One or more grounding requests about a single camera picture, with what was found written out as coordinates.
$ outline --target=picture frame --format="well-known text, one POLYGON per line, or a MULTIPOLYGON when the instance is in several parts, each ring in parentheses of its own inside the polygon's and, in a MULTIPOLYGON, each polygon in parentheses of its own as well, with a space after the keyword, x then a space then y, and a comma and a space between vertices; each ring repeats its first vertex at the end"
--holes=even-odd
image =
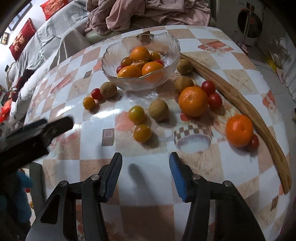
POLYGON ((10 31, 15 30, 16 26, 19 24, 21 19, 24 17, 24 15, 29 11, 29 9, 32 7, 32 3, 29 3, 27 6, 24 7, 23 10, 21 10, 11 21, 11 23, 8 26, 8 29, 10 31))
POLYGON ((9 33, 4 32, 3 36, 1 37, 0 43, 1 44, 8 44, 8 37, 9 37, 9 33))

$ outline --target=fleece blanket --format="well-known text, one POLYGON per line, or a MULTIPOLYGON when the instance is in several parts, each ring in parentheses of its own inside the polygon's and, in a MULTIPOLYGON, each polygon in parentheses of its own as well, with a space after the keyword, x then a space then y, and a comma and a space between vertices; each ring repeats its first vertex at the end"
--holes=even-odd
POLYGON ((202 0, 87 0, 86 9, 90 13, 85 32, 94 30, 101 35, 130 25, 207 26, 210 20, 210 9, 202 0))

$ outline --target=red cloth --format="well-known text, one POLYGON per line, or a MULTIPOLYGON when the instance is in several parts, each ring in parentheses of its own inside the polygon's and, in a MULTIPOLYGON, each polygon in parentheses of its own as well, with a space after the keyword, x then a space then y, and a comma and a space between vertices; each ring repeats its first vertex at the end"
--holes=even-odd
POLYGON ((2 107, 1 115, 0 115, 0 123, 2 123, 4 120, 6 120, 7 117, 9 116, 11 102, 12 102, 12 99, 9 99, 8 101, 5 102, 4 106, 2 107))
POLYGON ((13 41, 12 45, 9 47, 11 54, 15 61, 17 61, 24 50, 25 46, 29 42, 29 40, 33 37, 36 33, 36 29, 32 23, 32 20, 29 18, 25 25, 23 26, 22 30, 16 36, 15 40, 13 41))
POLYGON ((45 20, 48 20, 52 15, 54 15, 68 3, 68 0, 48 0, 47 2, 40 5, 45 15, 45 20))

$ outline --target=kiwi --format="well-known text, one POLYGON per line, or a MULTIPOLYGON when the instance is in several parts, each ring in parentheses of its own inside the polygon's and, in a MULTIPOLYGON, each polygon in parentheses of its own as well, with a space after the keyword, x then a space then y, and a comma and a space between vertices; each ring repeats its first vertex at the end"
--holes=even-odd
POLYGON ((175 82, 176 90, 181 93, 185 88, 194 86, 191 78, 187 76, 179 76, 175 82))
POLYGON ((169 109, 165 101, 157 99, 149 106, 149 115, 156 121, 163 121, 168 117, 169 109))
POLYGON ((180 74, 190 74, 193 70, 193 66, 187 59, 181 59, 179 65, 177 66, 177 70, 180 74))
POLYGON ((100 87, 101 95, 105 98, 111 98, 116 95, 117 87, 111 82, 105 82, 100 87))

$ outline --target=mandarin orange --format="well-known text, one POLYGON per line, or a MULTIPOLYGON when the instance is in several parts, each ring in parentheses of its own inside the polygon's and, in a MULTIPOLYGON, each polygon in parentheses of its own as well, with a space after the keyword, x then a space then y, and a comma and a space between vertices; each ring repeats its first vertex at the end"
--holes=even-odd
POLYGON ((122 68, 119 72, 117 77, 126 77, 126 78, 136 78, 136 77, 141 77, 142 72, 140 68, 134 65, 129 65, 124 68, 122 68))
POLYGON ((187 87, 179 96, 179 106, 185 115, 201 116, 207 109, 207 94, 198 86, 187 87))
POLYGON ((142 60, 147 62, 150 58, 150 53, 145 47, 140 46, 133 49, 133 51, 130 54, 130 58, 133 61, 142 60))
POLYGON ((148 62, 142 67, 142 75, 147 75, 153 71, 162 69, 163 66, 158 62, 148 62))
POLYGON ((225 135, 228 142, 236 148, 242 148, 253 138, 252 121, 245 115, 235 115, 228 119, 225 135))

